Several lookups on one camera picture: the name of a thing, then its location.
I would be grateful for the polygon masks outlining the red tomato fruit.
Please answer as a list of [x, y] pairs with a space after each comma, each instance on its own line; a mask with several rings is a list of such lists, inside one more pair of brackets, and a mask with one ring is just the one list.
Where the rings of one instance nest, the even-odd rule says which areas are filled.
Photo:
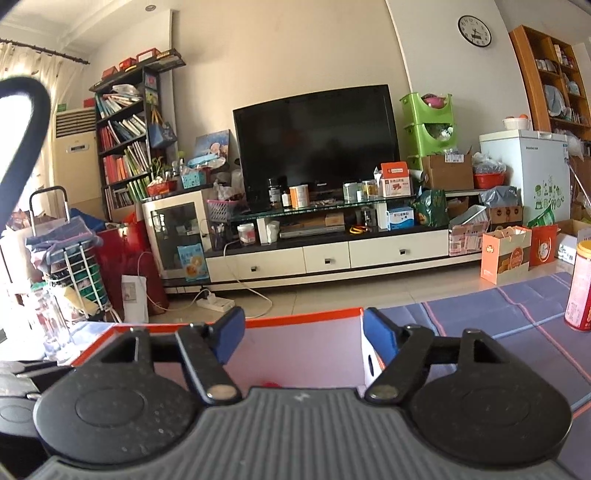
[[263, 382], [262, 387], [263, 388], [273, 388], [273, 389], [283, 388], [283, 387], [281, 387], [280, 384], [277, 384], [276, 382], [270, 382], [270, 381]]

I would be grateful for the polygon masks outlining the orange cardboard box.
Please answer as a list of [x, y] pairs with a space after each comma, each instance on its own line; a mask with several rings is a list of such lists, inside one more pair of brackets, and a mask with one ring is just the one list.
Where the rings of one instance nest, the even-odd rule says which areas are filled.
[[[175, 339], [176, 331], [188, 325], [112, 325], [72, 364], [152, 369], [188, 387]], [[363, 309], [349, 308], [259, 320], [245, 317], [245, 336], [224, 369], [244, 396], [266, 381], [283, 388], [365, 391], [383, 365], [363, 334]]]

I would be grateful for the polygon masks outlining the white TV cabinet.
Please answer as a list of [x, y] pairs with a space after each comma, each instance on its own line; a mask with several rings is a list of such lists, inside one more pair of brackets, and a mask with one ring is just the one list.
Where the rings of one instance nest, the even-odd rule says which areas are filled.
[[479, 250], [452, 253], [448, 226], [412, 219], [390, 230], [387, 200], [329, 202], [303, 209], [249, 209], [232, 227], [252, 226], [254, 243], [230, 242], [205, 254], [209, 281], [230, 290], [304, 285], [474, 263]]

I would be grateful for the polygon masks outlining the blue plaid tablecloth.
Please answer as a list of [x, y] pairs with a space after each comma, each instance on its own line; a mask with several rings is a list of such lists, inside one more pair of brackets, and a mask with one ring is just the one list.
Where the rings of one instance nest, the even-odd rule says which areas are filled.
[[435, 334], [402, 405], [353, 388], [253, 387], [202, 405], [152, 369], [73, 366], [33, 422], [47, 458], [5, 479], [586, 479], [590, 338], [565, 273], [380, 310]]

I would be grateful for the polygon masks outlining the red paper bag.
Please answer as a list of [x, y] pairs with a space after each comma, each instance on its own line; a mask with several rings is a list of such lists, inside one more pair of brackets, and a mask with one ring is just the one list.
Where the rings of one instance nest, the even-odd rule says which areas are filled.
[[168, 308], [156, 262], [152, 255], [144, 220], [98, 233], [102, 245], [96, 249], [102, 280], [115, 311], [123, 314], [122, 276], [139, 274], [147, 283], [147, 309], [159, 315]]

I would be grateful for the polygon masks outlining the white glass door cabinet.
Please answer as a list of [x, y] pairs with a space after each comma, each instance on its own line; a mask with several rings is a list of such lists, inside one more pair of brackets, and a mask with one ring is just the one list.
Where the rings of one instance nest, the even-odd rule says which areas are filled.
[[166, 286], [209, 281], [205, 253], [211, 251], [207, 201], [211, 184], [142, 202], [151, 252]]

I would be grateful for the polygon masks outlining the shopping trolley with clothes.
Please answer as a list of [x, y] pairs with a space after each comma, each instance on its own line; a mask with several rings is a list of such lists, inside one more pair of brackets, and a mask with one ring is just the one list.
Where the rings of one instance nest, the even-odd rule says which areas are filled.
[[71, 214], [64, 187], [40, 188], [29, 196], [29, 202], [49, 193], [62, 196], [64, 216], [48, 227], [39, 227], [34, 211], [29, 211], [32, 236], [25, 246], [31, 263], [42, 273], [57, 302], [69, 306], [71, 320], [119, 323], [121, 318], [110, 302], [97, 260], [102, 239], [81, 216]]

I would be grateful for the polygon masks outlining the orange gift bag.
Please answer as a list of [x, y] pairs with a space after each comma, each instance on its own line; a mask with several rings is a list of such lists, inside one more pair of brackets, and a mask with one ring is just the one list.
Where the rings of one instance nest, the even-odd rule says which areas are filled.
[[485, 233], [482, 240], [481, 278], [496, 285], [522, 280], [530, 268], [532, 231], [507, 227]]

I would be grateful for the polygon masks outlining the red canister yellow lid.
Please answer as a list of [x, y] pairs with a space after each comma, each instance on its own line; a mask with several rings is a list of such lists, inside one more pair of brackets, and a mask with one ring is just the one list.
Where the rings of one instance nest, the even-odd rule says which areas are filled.
[[591, 329], [591, 241], [577, 244], [576, 259], [568, 295], [565, 321], [572, 328], [589, 332]]

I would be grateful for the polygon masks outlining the brown cardboard box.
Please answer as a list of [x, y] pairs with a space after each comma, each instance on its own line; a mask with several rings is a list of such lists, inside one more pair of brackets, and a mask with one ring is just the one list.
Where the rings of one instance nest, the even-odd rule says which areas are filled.
[[421, 158], [426, 184], [432, 189], [445, 191], [472, 190], [474, 173], [472, 155], [443, 154]]

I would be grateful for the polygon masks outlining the black flat screen television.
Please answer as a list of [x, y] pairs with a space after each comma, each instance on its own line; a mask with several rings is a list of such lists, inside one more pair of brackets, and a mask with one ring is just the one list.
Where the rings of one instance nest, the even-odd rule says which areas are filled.
[[270, 180], [311, 192], [342, 193], [400, 159], [389, 86], [285, 97], [235, 109], [235, 137], [247, 202], [270, 202]]

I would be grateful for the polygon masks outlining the green stacking bins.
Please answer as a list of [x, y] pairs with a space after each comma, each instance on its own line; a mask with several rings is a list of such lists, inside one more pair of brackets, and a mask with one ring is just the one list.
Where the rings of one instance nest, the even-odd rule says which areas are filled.
[[409, 160], [421, 169], [424, 157], [453, 151], [458, 145], [453, 96], [412, 92], [401, 97]]

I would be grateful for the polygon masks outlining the dark bookshelf with books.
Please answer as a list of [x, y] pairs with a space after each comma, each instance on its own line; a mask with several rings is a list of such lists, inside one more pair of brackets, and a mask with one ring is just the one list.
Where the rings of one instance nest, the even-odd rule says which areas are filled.
[[120, 221], [147, 198], [167, 148], [153, 134], [166, 120], [161, 76], [185, 64], [175, 49], [151, 49], [103, 73], [94, 94], [101, 195], [106, 218]]

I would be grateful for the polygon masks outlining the wooden shelf unit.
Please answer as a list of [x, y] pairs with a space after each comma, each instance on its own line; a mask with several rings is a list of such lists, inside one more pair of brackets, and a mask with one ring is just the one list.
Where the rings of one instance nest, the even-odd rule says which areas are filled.
[[573, 47], [521, 25], [509, 33], [536, 130], [568, 130], [590, 139], [590, 96]]

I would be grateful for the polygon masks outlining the round wall clock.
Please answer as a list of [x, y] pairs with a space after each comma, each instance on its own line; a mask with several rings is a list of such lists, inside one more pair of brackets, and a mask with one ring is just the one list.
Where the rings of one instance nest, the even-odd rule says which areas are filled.
[[458, 19], [457, 26], [462, 37], [471, 45], [487, 48], [492, 44], [492, 33], [479, 18], [473, 15], [463, 15]]

